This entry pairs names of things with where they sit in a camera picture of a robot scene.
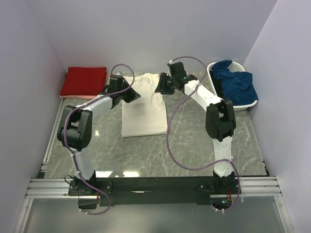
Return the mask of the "cream white t shirt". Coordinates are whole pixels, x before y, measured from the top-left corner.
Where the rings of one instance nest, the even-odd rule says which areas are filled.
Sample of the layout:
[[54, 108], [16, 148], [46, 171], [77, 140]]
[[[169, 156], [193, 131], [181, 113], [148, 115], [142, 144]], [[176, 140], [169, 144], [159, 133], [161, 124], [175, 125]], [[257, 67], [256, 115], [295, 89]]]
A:
[[163, 96], [156, 93], [159, 74], [145, 73], [124, 77], [132, 85], [140, 98], [131, 103], [122, 102], [121, 136], [136, 137], [165, 134], [167, 130], [167, 111]]

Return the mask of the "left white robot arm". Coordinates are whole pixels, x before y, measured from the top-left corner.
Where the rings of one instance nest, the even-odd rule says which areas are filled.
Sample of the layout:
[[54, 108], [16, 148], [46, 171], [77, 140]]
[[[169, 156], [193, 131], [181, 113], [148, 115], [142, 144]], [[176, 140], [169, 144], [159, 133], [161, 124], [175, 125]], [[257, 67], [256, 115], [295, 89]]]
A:
[[87, 158], [86, 148], [92, 139], [93, 119], [113, 109], [120, 101], [131, 103], [141, 97], [123, 76], [113, 75], [103, 91], [90, 101], [67, 105], [63, 110], [57, 139], [69, 152], [75, 167], [74, 182], [86, 195], [96, 192], [96, 172]]

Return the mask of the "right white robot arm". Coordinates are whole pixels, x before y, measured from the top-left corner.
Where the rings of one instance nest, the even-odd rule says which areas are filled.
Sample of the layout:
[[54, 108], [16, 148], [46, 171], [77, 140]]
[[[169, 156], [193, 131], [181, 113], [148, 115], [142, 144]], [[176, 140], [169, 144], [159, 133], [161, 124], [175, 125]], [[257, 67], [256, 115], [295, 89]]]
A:
[[169, 132], [171, 120], [169, 120], [166, 131], [166, 145], [172, 160], [181, 168], [186, 170], [203, 170], [214, 166], [213, 188], [217, 193], [225, 193], [235, 181], [237, 172], [232, 165], [231, 143], [234, 130], [236, 129], [236, 119], [233, 103], [224, 100], [201, 84], [201, 80], [194, 75], [188, 75], [182, 62], [168, 63], [169, 74], [161, 73], [156, 93], [172, 95], [175, 90], [181, 91], [199, 104], [206, 113], [206, 132], [212, 139], [214, 147], [215, 162], [199, 168], [190, 168], [178, 162], [170, 149]]

